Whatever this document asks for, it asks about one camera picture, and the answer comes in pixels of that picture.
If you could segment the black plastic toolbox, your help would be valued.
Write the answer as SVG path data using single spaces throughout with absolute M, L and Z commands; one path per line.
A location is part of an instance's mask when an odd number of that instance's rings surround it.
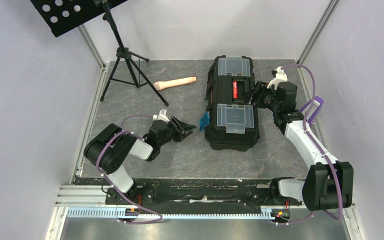
M 253 69 L 250 57 L 221 55 L 208 70 L 199 130 L 213 150 L 246 152 L 260 138 L 258 111 L 243 98 L 255 86 Z

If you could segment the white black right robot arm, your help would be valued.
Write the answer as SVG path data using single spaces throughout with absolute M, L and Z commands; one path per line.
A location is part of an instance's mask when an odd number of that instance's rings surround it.
M 352 204 L 354 169 L 341 162 L 312 132 L 304 113 L 296 109 L 297 86 L 291 82 L 257 82 L 253 88 L 233 80 L 230 86 L 205 90 L 208 105 L 200 120 L 200 130 L 213 150 L 245 152 L 259 140 L 257 110 L 268 109 L 274 124 L 295 146 L 308 168 L 305 180 L 278 177 L 272 181 L 269 199 L 282 204 L 293 198 L 310 211 L 341 211 Z

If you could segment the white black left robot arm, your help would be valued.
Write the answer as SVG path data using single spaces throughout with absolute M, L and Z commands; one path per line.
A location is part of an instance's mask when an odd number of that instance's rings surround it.
M 174 116 L 155 115 L 148 133 L 138 136 L 111 123 L 88 142 L 83 157 L 118 191 L 117 197 L 124 204 L 132 204 L 137 198 L 137 191 L 133 188 L 133 178 L 123 166 L 125 159 L 135 156 L 151 162 L 160 154 L 162 146 L 169 142 L 182 142 L 196 128 Z

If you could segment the purple plastic scraper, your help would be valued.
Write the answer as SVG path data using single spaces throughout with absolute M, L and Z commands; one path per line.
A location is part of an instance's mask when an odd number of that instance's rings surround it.
M 303 107 L 301 107 L 299 111 L 303 115 L 308 112 L 306 121 L 311 125 L 316 120 L 316 117 L 318 116 L 320 110 L 322 109 L 323 104 L 324 104 L 324 100 L 319 96 L 315 96 L 313 103 L 310 100 Z

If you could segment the black tripod music stand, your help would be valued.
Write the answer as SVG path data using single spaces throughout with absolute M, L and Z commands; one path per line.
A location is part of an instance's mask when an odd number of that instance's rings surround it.
M 146 74 L 141 70 L 140 64 L 135 62 L 133 57 L 138 58 L 139 61 L 144 60 L 147 63 L 150 60 L 147 57 L 132 52 L 122 41 L 116 21 L 112 15 L 112 8 L 124 3 L 123 0 L 32 0 L 31 3 L 45 20 L 56 38 L 100 15 L 102 15 L 102 19 L 109 24 L 117 42 L 116 61 L 99 99 L 101 102 L 105 99 L 110 83 L 119 82 L 133 85 L 136 88 L 148 85 L 163 104 L 166 107 L 169 106 L 167 100 L 159 93 L 153 83 L 151 83 Z M 121 60 L 124 60 L 131 75 L 132 82 L 114 78 L 116 68 Z

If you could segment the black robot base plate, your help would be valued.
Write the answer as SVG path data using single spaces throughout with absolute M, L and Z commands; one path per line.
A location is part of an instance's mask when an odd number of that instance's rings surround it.
M 276 195 L 270 179 L 136 178 L 121 196 L 106 191 L 106 205 L 129 201 L 160 214 L 257 214 L 261 207 L 283 209 L 303 203 Z

